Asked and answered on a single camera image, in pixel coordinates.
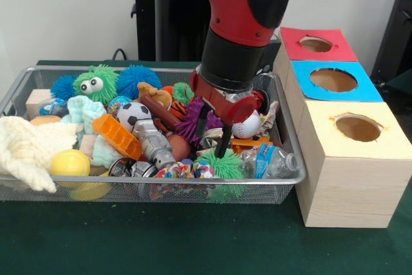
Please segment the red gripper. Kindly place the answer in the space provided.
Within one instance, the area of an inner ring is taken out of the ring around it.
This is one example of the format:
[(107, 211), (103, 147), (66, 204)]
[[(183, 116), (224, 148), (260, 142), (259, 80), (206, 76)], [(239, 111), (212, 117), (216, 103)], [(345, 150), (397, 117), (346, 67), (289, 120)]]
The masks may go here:
[(252, 88), (241, 92), (219, 90), (210, 85), (198, 71), (191, 73), (190, 85), (196, 96), (204, 102), (197, 109), (194, 145), (200, 148), (200, 140), (207, 127), (207, 116), (212, 110), (224, 123), (222, 138), (214, 151), (216, 158), (223, 158), (232, 136), (231, 125), (247, 120), (258, 108), (257, 99), (252, 94)]

